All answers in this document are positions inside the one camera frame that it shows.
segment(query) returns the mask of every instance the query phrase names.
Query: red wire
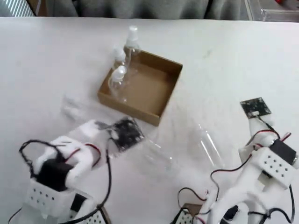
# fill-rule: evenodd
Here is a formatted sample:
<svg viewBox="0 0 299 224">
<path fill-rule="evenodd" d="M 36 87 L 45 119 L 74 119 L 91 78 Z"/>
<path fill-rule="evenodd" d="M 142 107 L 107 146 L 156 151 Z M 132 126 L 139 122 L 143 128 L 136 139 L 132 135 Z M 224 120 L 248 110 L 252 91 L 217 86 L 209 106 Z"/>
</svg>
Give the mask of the red wire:
<svg viewBox="0 0 299 224">
<path fill-rule="evenodd" d="M 252 157 L 252 154 L 249 155 L 249 157 L 247 158 L 247 160 L 241 164 L 239 167 L 235 168 L 235 169 L 217 169 L 217 170 L 214 170 L 213 172 L 211 172 L 210 174 L 210 178 L 211 180 L 214 182 L 214 184 L 216 185 L 217 187 L 217 196 L 216 196 L 216 201 L 218 200 L 218 196 L 219 196 L 219 191 L 220 191 L 220 187 L 219 187 L 219 184 L 214 180 L 213 178 L 213 174 L 216 173 L 216 172 L 235 172 L 239 169 L 241 169 L 248 161 L 249 159 Z"/>
<path fill-rule="evenodd" d="M 247 142 L 246 146 L 249 145 L 249 144 L 253 141 L 253 139 L 256 137 L 256 135 L 258 135 L 259 133 L 263 133 L 263 132 L 272 132 L 272 133 L 275 133 L 275 134 L 278 136 L 278 134 L 277 134 L 275 131 L 270 130 L 270 129 L 259 130 L 257 133 L 255 133 L 255 134 L 250 138 L 250 140 Z"/>
<path fill-rule="evenodd" d="M 281 141 L 285 141 L 287 138 L 289 138 L 290 136 L 291 136 L 291 132 L 289 132 L 285 137 L 283 137 L 282 139 L 281 139 Z"/>
<path fill-rule="evenodd" d="M 201 221 L 202 224 L 206 224 L 206 222 L 202 218 L 200 218 L 200 217 L 195 217 L 195 218 L 197 218 L 199 221 Z"/>
<path fill-rule="evenodd" d="M 66 158 L 65 162 L 67 162 L 74 154 L 76 154 L 77 152 L 79 152 L 81 149 L 80 148 L 77 148 L 74 152 L 72 152 L 70 154 L 70 156 L 68 158 Z"/>
<path fill-rule="evenodd" d="M 86 146 L 90 146 L 90 147 L 92 147 L 93 149 L 95 149 L 95 150 L 99 153 L 99 157 L 98 157 L 98 159 L 97 159 L 96 162 L 94 162 L 94 164 L 93 164 L 93 167 L 94 167 L 95 165 L 98 164 L 98 162 L 100 161 L 100 159 L 101 159 L 101 157 L 102 157 L 101 151 L 100 151 L 100 149 L 99 149 L 98 147 L 96 147 L 94 144 L 86 143 L 85 145 L 86 145 Z M 68 161 L 74 154 L 76 154 L 76 153 L 79 152 L 80 150 L 81 150 L 80 148 L 77 148 L 74 152 L 72 152 L 72 153 L 70 154 L 70 156 L 65 160 L 65 162 L 67 162 L 67 161 Z"/>
<path fill-rule="evenodd" d="M 100 161 L 100 159 L 101 159 L 101 157 L 102 157 L 101 151 L 100 151 L 100 149 L 99 149 L 98 147 L 96 147 L 96 145 L 94 145 L 94 144 L 91 144 L 91 143 L 85 143 L 85 145 L 86 145 L 86 146 L 90 146 L 90 147 L 92 147 L 93 149 L 95 149 L 95 150 L 99 153 L 99 157 L 98 157 L 98 159 L 97 159 L 96 162 L 93 164 L 93 167 L 94 167 L 95 165 L 98 164 L 98 162 Z"/>
</svg>

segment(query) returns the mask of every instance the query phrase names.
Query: black circuit board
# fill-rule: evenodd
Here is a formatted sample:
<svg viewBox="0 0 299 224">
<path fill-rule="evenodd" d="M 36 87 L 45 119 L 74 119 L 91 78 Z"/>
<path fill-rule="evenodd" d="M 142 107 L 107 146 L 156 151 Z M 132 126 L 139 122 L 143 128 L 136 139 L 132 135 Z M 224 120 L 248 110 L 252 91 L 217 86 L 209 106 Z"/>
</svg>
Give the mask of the black circuit board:
<svg viewBox="0 0 299 224">
<path fill-rule="evenodd" d="M 256 114 L 254 114 L 253 112 L 258 112 L 258 116 L 271 114 L 270 109 L 261 97 L 242 101 L 240 102 L 240 104 L 248 119 L 256 117 Z"/>
<path fill-rule="evenodd" d="M 144 139 L 135 120 L 125 117 L 107 129 L 120 152 L 124 152 Z"/>
</svg>

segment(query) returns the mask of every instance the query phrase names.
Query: white bottle cap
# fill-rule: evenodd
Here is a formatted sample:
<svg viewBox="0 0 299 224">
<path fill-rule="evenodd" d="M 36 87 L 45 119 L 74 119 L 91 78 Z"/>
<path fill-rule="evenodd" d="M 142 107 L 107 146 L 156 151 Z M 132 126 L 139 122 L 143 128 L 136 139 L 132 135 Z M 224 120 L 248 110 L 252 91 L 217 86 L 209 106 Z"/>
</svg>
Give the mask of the white bottle cap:
<svg viewBox="0 0 299 224">
<path fill-rule="evenodd" d="M 127 73 L 126 67 L 121 65 L 112 73 L 111 75 L 112 80 L 114 82 L 121 82 L 126 73 Z"/>
<path fill-rule="evenodd" d="M 118 62 L 123 62 L 126 60 L 126 53 L 124 52 L 123 48 L 115 47 L 114 48 L 114 57 L 115 60 Z"/>
<path fill-rule="evenodd" d="M 126 46 L 134 47 L 137 45 L 137 43 L 138 43 L 138 28 L 136 26 L 130 26 Z"/>
</svg>

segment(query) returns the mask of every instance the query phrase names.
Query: table surface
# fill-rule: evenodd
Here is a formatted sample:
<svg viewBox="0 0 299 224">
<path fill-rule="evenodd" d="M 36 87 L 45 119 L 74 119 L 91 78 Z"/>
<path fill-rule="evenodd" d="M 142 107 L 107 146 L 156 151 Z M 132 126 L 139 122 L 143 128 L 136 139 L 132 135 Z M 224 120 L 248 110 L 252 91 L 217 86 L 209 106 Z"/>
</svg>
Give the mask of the table surface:
<svg viewBox="0 0 299 224">
<path fill-rule="evenodd" d="M 213 132 L 228 167 L 234 168 L 240 164 L 237 149 L 249 138 L 239 102 L 263 97 L 273 112 L 275 128 L 281 134 L 292 132 L 287 144 L 297 149 L 299 24 L 0 18 L 1 223 L 21 206 L 28 186 L 28 169 L 17 152 L 20 145 L 31 138 L 52 140 L 63 134 L 60 125 L 53 124 L 61 115 L 64 94 L 75 92 L 97 100 L 97 89 L 111 66 L 113 46 L 124 43 L 131 24 L 139 27 L 144 50 L 184 66 L 159 133 L 167 135 L 169 118 L 179 108 L 185 117 Z M 213 186 L 208 174 L 191 163 L 181 164 L 178 175 L 158 181 L 139 172 L 126 156 L 114 159 L 112 193 L 106 203 L 112 222 L 169 223 L 178 211 L 176 194 L 181 187 L 203 193 Z M 217 178 L 224 187 L 235 175 Z M 296 179 L 297 200 L 298 187 Z M 90 174 L 80 188 L 100 201 L 107 190 L 106 168 Z M 197 201 L 185 193 L 182 202 Z M 290 214 L 288 191 L 277 206 Z M 287 223 L 282 215 L 273 216 L 270 223 Z"/>
</svg>

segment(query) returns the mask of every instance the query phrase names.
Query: open cardboard box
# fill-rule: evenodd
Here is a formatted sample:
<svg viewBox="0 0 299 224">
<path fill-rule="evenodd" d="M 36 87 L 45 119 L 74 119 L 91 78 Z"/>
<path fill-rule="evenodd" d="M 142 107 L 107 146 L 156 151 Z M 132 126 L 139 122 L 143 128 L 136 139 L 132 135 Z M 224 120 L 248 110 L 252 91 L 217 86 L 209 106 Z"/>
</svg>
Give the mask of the open cardboard box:
<svg viewBox="0 0 299 224">
<path fill-rule="evenodd" d="M 142 51 L 126 74 L 130 76 L 127 102 L 118 101 L 110 93 L 108 80 L 112 70 L 98 91 L 99 100 L 108 107 L 158 126 L 182 68 L 179 63 Z"/>
</svg>

